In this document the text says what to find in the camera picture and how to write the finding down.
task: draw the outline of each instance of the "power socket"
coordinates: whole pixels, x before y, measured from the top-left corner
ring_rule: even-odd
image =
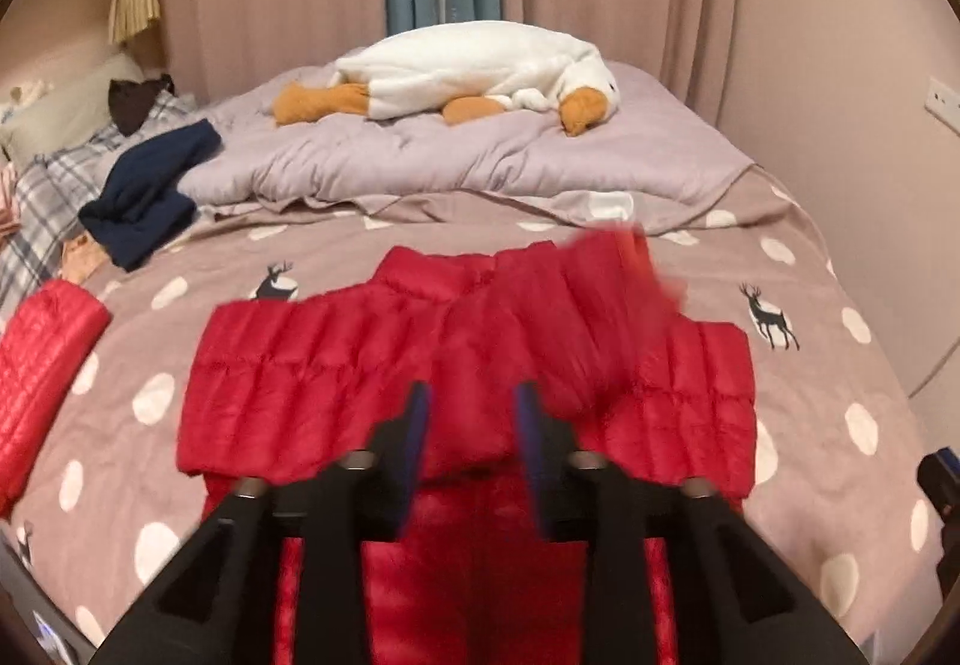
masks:
[[[930,88],[926,92],[926,109],[960,134],[960,94],[935,77],[931,77]]]

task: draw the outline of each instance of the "red jacket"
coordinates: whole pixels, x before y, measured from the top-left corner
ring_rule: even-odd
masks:
[[[745,336],[677,314],[644,240],[616,232],[493,257],[395,248],[361,286],[219,307],[187,387],[179,468],[205,474],[211,505],[228,479],[308,478],[362,446],[414,380],[432,397],[412,519],[400,543],[364,553],[381,665],[577,661],[583,553],[536,536],[512,433],[522,381],[637,476],[709,476],[736,501],[752,487]],[[669,589],[662,553],[648,553],[663,659]],[[288,565],[281,662],[295,592]]]
[[[59,279],[13,315],[0,339],[0,515],[23,493],[66,390],[109,322],[103,305]]]

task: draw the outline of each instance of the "dark blue fabric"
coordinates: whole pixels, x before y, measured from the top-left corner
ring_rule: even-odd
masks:
[[[197,210],[176,192],[176,180],[213,156],[220,135],[203,119],[165,132],[121,154],[104,191],[80,208],[80,222],[113,264],[137,269],[160,245],[189,226]]]

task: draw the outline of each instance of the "plush duck toy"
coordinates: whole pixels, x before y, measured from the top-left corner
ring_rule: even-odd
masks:
[[[608,120],[620,103],[596,46],[511,21],[405,31],[343,56],[335,67],[328,88],[284,88],[274,101],[277,123],[330,113],[384,121],[440,110],[454,125],[509,110],[558,110],[572,136]]]

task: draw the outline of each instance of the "plaid blanket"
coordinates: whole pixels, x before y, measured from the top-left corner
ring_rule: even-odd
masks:
[[[163,91],[148,122],[173,122],[194,109],[192,101]],[[124,137],[111,124],[83,146],[35,157],[20,175],[14,192],[20,231],[0,251],[0,320],[10,320],[24,299],[59,272],[64,242],[83,232],[77,221],[80,207],[100,192],[88,168],[133,137]]]

